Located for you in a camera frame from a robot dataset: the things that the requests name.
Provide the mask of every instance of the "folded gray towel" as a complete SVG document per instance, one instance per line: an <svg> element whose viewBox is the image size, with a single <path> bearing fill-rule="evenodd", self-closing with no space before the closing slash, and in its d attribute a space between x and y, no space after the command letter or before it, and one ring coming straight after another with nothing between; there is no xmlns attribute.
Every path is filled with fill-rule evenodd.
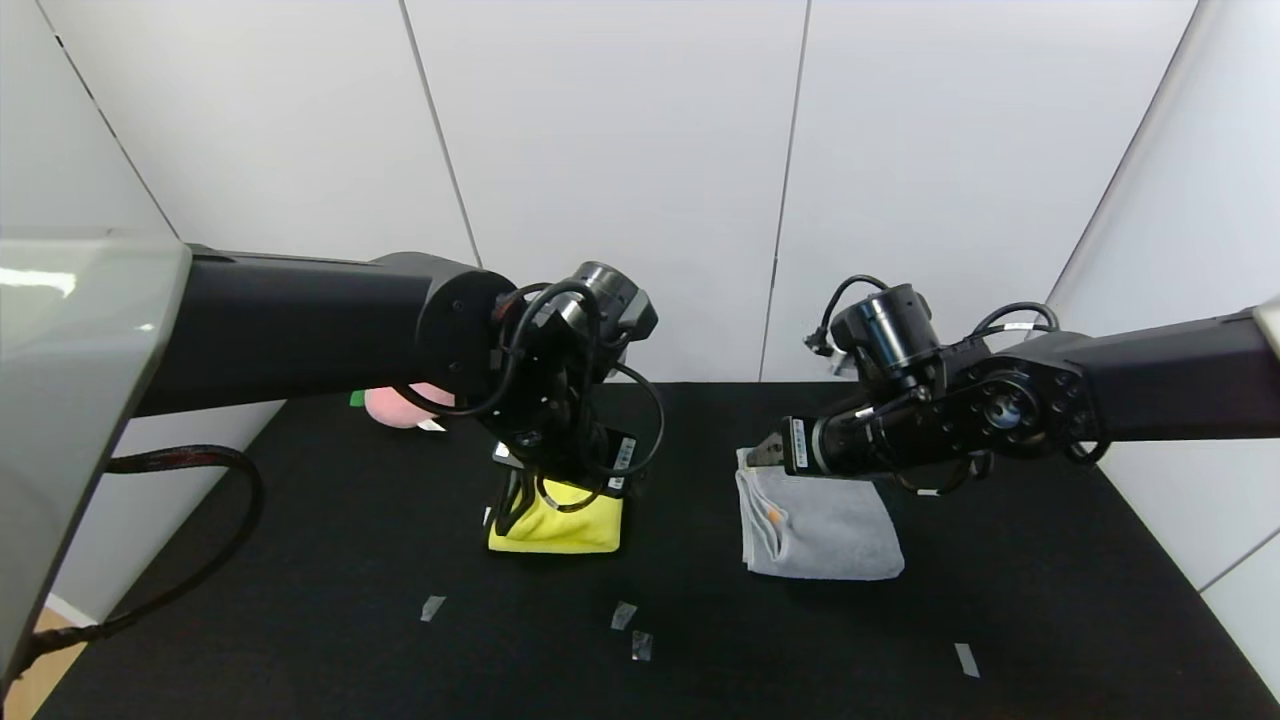
<svg viewBox="0 0 1280 720"><path fill-rule="evenodd" d="M884 580L905 562L893 520L869 480L794 478L748 468L737 451L742 562L762 575Z"/></svg>

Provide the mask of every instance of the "yellow cloth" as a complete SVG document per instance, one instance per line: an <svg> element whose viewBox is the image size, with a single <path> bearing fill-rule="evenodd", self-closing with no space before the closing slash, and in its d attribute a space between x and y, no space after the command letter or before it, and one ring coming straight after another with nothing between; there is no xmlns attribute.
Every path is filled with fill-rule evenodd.
<svg viewBox="0 0 1280 720"><path fill-rule="evenodd" d="M589 491L545 480L547 495L561 505L586 500ZM576 555L613 552L622 543L622 500L596 497L577 512L552 509L541 497L524 514L506 537L489 527L489 550L500 552L550 552Z"/></svg>

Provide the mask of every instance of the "tape piece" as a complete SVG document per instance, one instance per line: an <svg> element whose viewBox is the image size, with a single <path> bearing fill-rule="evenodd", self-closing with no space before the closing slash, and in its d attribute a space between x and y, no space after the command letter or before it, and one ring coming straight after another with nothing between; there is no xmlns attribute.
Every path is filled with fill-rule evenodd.
<svg viewBox="0 0 1280 720"><path fill-rule="evenodd" d="M436 611L440 610L440 606L444 605L445 600L447 596L443 594L433 594L426 598L426 602L422 603L422 621L430 623L431 618L435 618Z"/></svg>
<svg viewBox="0 0 1280 720"><path fill-rule="evenodd" d="M613 620L609 621L609 629L626 630L627 623L630 623L631 618L635 616L636 610L639 610L639 607L631 605L630 602L620 602L613 610Z"/></svg>
<svg viewBox="0 0 1280 720"><path fill-rule="evenodd" d="M631 660L637 660L640 662L649 662L653 659L653 635L649 633L641 633L640 630L631 632Z"/></svg>
<svg viewBox="0 0 1280 720"><path fill-rule="evenodd" d="M956 655L960 656L960 669L970 678L978 678L978 661L973 659L969 643L956 643Z"/></svg>

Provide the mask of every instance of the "black tabletop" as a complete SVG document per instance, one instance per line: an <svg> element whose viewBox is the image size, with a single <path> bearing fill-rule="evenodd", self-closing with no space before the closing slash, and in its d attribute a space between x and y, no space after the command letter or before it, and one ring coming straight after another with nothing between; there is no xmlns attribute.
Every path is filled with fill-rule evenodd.
<svg viewBox="0 0 1280 720"><path fill-rule="evenodd" d="M292 401L251 450L270 497L242 555L87 648L40 717L1280 716L1107 479L1057 459L1000 460L942 498L882 487L906 557L895 580L748 573L733 450L842 389L663 386L667 439L623 548L577 557L484 548L503 475L479 425L442 437L346 397ZM645 402L602 391L628 429L653 421ZM224 478L122 607L207 557L244 498ZM430 596L448 600L422 623ZM639 606L652 661L609 629L620 601Z"/></svg>

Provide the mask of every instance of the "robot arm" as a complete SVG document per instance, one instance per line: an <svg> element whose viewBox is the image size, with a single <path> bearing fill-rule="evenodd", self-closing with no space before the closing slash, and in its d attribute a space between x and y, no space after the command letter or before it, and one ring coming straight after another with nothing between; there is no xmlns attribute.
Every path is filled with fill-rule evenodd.
<svg viewBox="0 0 1280 720"><path fill-rule="evenodd" d="M476 416L527 468L588 489L628 474L608 466L617 433L591 418L590 388L658 316L617 270L585 263L516 290L416 252L372 263L193 252L136 415L385 386L422 402L407 386L429 382L458 398L433 410Z"/></svg>
<svg viewBox="0 0 1280 720"><path fill-rule="evenodd" d="M1111 442L1280 437L1267 307L1102 338L1060 332L1050 315L1036 325L1046 334L991 352L984 337L1032 325L988 324L1036 306L1002 309L942 346L909 284L852 305L831 336L858 366L854 396L826 416L787 418L749 464L841 477L960 460L963 479L992 454L1093 462ZM819 329L806 343L824 354ZM1087 441L1098 445L1087 452Z"/></svg>

